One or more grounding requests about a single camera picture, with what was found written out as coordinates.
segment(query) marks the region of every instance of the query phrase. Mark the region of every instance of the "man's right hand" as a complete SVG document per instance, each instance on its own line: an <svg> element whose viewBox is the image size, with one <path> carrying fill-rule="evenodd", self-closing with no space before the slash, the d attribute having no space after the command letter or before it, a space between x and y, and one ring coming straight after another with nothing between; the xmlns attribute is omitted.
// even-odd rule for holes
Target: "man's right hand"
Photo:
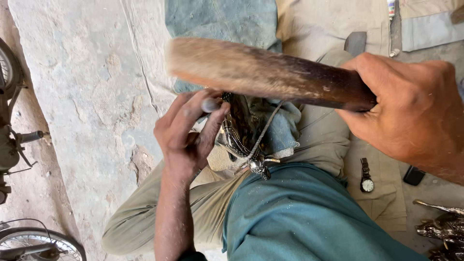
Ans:
<svg viewBox="0 0 464 261"><path fill-rule="evenodd" d="M464 185L464 112L452 64L406 64L364 53L355 70L378 104L369 112L337 110L357 137L388 156Z"/></svg>

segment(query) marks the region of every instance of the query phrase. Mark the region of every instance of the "watch face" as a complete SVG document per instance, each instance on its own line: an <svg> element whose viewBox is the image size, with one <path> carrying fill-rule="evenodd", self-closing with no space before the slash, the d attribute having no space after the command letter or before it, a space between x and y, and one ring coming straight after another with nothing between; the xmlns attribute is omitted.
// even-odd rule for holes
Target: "watch face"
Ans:
<svg viewBox="0 0 464 261"><path fill-rule="evenodd" d="M372 190L374 190L374 182L372 180L370 180L370 179L367 179L367 180L362 182L362 188L366 192L371 192Z"/></svg>

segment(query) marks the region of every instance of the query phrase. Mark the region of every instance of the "tire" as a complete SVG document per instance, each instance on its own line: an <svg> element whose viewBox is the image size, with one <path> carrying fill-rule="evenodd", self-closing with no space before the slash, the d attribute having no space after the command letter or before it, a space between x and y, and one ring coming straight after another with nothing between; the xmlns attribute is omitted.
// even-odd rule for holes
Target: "tire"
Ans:
<svg viewBox="0 0 464 261"><path fill-rule="evenodd" d="M58 241L66 241L70 243L73 247L76 248L76 252L79 252L79 254L82 257L82 261L87 261L87 257L85 256L85 250L81 244L79 244L74 238L63 235L61 233L48 230L50 233L50 237L52 240L58 240ZM0 243L4 242L4 240L8 237L13 236L14 234L17 235L40 235L40 236L45 236L48 237L47 232L43 228L29 228L29 227L21 227L21 228L9 228L0 231Z"/></svg>
<svg viewBox="0 0 464 261"><path fill-rule="evenodd" d="M16 86L23 84L23 70L11 49L1 38L0 64L2 69L7 70L7 72L3 72L3 77L5 78L5 94L8 99L11 99Z"/></svg>

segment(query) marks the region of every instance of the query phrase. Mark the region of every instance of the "teal cloth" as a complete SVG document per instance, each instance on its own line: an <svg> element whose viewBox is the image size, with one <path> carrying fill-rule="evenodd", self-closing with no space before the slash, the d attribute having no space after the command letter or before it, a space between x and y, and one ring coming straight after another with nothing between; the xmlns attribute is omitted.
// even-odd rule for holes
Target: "teal cloth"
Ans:
<svg viewBox="0 0 464 261"><path fill-rule="evenodd" d="M234 260L428 260L391 238L342 181L308 163L251 174L232 195L224 248Z"/></svg>

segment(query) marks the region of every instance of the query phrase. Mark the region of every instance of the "hand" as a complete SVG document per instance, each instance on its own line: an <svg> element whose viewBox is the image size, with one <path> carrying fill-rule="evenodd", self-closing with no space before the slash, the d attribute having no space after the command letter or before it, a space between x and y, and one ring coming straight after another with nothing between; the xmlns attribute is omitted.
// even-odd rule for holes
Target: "hand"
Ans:
<svg viewBox="0 0 464 261"><path fill-rule="evenodd" d="M357 71L377 96L378 104L369 112L337 110L353 134L388 156L437 176L462 176L463 103L452 64L406 64L364 53L342 68ZM464 183L464 178L448 179Z"/></svg>
<svg viewBox="0 0 464 261"><path fill-rule="evenodd" d="M207 165L206 157L213 149L214 139L230 104L223 103L211 113L201 133L190 130L203 114L202 102L207 98L220 97L221 93L212 89L182 93L156 122L153 133L163 151L163 176L169 173L172 181L190 185L198 169Z"/></svg>

